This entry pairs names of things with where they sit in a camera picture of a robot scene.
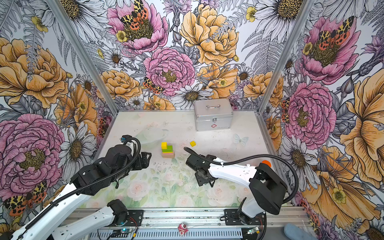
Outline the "green rectangular block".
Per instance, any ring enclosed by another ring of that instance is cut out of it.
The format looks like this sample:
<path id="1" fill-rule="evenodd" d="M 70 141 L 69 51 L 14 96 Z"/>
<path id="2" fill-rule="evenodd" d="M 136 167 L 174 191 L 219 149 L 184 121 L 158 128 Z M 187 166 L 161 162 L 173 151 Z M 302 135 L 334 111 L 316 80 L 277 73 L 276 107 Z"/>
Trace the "green rectangular block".
<path id="1" fill-rule="evenodd" d="M 165 153 L 165 154 L 170 154 L 173 152 L 174 152 L 173 146 L 171 146 L 171 145 L 166 146 L 164 149 L 162 149 L 162 153 Z"/>

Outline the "natural wood block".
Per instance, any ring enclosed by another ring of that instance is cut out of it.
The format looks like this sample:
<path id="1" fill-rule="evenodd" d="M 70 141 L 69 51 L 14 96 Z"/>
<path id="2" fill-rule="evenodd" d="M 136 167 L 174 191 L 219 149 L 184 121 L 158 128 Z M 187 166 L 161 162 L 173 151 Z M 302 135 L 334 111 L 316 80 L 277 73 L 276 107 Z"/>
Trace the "natural wood block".
<path id="1" fill-rule="evenodd" d="M 162 153 L 162 157 L 167 159 L 173 159 L 175 158 L 175 153 Z"/>

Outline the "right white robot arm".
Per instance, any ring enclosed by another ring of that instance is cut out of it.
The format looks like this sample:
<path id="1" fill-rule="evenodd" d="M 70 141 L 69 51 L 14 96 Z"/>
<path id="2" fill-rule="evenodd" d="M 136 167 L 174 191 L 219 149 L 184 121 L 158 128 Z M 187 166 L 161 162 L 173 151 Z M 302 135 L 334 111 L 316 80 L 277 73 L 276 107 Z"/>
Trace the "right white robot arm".
<path id="1" fill-rule="evenodd" d="M 212 155 L 199 155 L 188 147 L 184 150 L 190 154 L 186 165 L 195 171 L 199 186 L 209 184 L 213 187 L 216 180 L 224 179 L 242 185 L 252 193 L 242 200 L 236 213 L 227 214 L 228 219 L 250 225 L 262 213 L 280 213 L 288 186 L 269 161 L 262 161 L 255 167 L 236 161 L 226 162 Z"/>

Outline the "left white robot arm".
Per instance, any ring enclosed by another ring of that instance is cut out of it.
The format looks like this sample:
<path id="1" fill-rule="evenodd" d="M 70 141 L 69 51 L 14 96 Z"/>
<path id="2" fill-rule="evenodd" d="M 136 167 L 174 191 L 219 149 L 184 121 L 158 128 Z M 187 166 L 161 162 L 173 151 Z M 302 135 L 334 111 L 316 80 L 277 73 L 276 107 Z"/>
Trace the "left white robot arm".
<path id="1" fill-rule="evenodd" d="M 107 188 L 118 184 L 131 171 L 148 168 L 152 153 L 143 152 L 137 138 L 124 135 L 118 144 L 107 151 L 105 157 L 82 167 L 62 192 L 26 225 L 1 235 L 2 240 L 77 240 L 92 231 L 110 225 L 123 225 L 129 219 L 128 211 L 120 200 L 114 200 L 101 211 L 85 217 L 76 224 L 60 225 L 80 205 Z"/>

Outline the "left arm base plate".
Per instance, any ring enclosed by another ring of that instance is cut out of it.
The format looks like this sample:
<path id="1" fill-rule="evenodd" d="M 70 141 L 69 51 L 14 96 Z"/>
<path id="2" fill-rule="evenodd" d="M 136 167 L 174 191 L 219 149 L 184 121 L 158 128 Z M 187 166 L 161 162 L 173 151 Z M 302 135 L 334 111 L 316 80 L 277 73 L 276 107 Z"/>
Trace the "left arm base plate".
<path id="1" fill-rule="evenodd" d="M 140 227 L 144 219 L 144 210 L 127 210 L 123 213 L 123 218 L 119 226 Z"/>

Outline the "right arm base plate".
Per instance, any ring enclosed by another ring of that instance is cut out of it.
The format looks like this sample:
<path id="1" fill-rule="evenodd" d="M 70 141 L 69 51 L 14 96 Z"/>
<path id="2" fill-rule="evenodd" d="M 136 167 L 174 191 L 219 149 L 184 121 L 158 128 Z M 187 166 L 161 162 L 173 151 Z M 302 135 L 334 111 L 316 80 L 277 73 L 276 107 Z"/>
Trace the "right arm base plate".
<path id="1" fill-rule="evenodd" d="M 237 209 L 224 209 L 224 215 L 220 217 L 221 221 L 224 221 L 226 226 L 264 226 L 266 224 L 266 215 L 260 213 L 253 218 L 240 213 Z"/>

